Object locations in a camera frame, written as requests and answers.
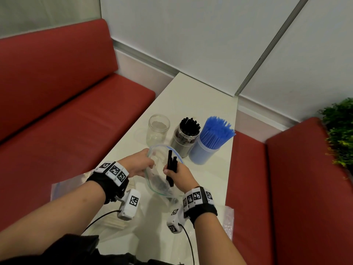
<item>cable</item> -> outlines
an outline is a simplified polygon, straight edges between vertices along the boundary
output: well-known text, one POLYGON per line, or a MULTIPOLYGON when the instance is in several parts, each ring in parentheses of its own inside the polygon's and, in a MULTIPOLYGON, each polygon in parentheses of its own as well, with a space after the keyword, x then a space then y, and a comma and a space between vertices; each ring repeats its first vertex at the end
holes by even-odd
POLYGON ((86 228, 83 232, 85 232, 89 227, 91 227, 91 225, 92 225, 93 223, 95 223, 97 220, 103 218, 104 216, 106 216, 106 215, 108 215, 108 214, 110 214, 110 213, 114 213, 114 212, 121 212, 121 210, 110 211, 110 212, 108 212, 108 213, 106 213, 106 214, 100 216, 100 217, 97 218, 95 221, 93 221, 91 224, 89 224, 89 225, 87 226, 87 228, 86 228))
POLYGON ((186 236, 188 237, 188 240, 189 240, 189 244, 190 244, 190 248, 191 248, 191 254, 192 254, 192 262, 194 263, 195 265, 195 259, 194 259, 194 252, 192 251, 192 245, 191 245, 191 241, 190 241, 190 238, 188 236, 188 233, 186 232, 185 228, 183 225, 181 225, 180 223, 178 223, 179 226, 181 226, 184 230, 184 232, 186 233, 186 236))

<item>hand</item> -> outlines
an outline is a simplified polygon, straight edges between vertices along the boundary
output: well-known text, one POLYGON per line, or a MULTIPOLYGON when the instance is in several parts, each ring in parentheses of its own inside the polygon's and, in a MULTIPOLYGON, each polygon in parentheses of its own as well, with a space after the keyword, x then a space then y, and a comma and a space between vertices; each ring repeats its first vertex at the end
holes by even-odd
POLYGON ((178 162, 176 173, 174 173, 172 170, 168 170, 167 165, 165 165, 163 168, 163 173, 167 176, 170 176, 174 180, 175 186, 183 193, 187 193, 191 189, 199 186, 197 181, 192 176, 189 168, 180 162, 178 162))
POLYGON ((143 149, 133 155, 126 156, 125 158, 117 161, 129 172, 129 178, 138 175, 144 177, 143 172, 147 167, 153 168, 154 160, 147 157, 148 148, 143 149))

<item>bundle of blue straws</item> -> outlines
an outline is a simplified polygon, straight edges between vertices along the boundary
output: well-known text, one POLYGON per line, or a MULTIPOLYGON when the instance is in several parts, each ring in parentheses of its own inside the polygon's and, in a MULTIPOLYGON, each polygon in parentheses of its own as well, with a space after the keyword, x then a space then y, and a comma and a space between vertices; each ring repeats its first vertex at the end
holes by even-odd
POLYGON ((211 116, 200 133, 200 140, 207 148, 216 150, 235 135, 230 123, 217 116, 211 116))

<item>table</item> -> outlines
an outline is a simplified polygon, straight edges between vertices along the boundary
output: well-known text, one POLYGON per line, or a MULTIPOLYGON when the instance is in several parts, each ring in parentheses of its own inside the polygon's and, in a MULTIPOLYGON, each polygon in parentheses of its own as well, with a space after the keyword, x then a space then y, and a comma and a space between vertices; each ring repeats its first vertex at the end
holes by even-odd
MULTIPOLYGON (((170 129, 165 140, 165 143, 169 144, 175 127, 184 117, 192 117, 202 127, 209 116, 216 115, 226 119, 234 127, 237 102, 236 97, 231 97, 179 73, 104 160, 119 160, 146 148, 148 120, 153 114, 161 113, 169 118, 170 129)), ((231 153, 232 139, 223 145, 204 165, 193 164, 188 157, 183 159, 197 182, 212 192, 216 205, 224 205, 226 201, 231 153)), ((112 228, 101 230, 98 245, 100 253, 123 254, 130 252, 142 261, 153 258, 177 263, 177 261, 171 260, 172 248, 175 248, 176 238, 183 236, 187 241, 185 234, 174 235, 169 231, 166 225, 166 219, 170 215, 168 204, 148 189, 144 178, 134 177, 134 180, 135 188, 141 193, 138 213, 130 221, 129 227, 122 231, 117 232, 112 228)), ((188 222, 186 229, 193 232, 190 222, 188 222)), ((195 242, 193 249, 197 254, 195 242)))

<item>green plant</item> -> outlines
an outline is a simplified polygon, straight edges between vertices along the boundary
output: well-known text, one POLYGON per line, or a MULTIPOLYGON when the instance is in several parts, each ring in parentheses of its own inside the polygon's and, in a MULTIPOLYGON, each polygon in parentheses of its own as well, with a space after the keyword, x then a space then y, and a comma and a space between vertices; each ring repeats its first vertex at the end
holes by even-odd
POLYGON ((353 98, 334 103, 319 113, 324 115, 329 134, 327 141, 336 156, 334 163, 353 168, 353 98))

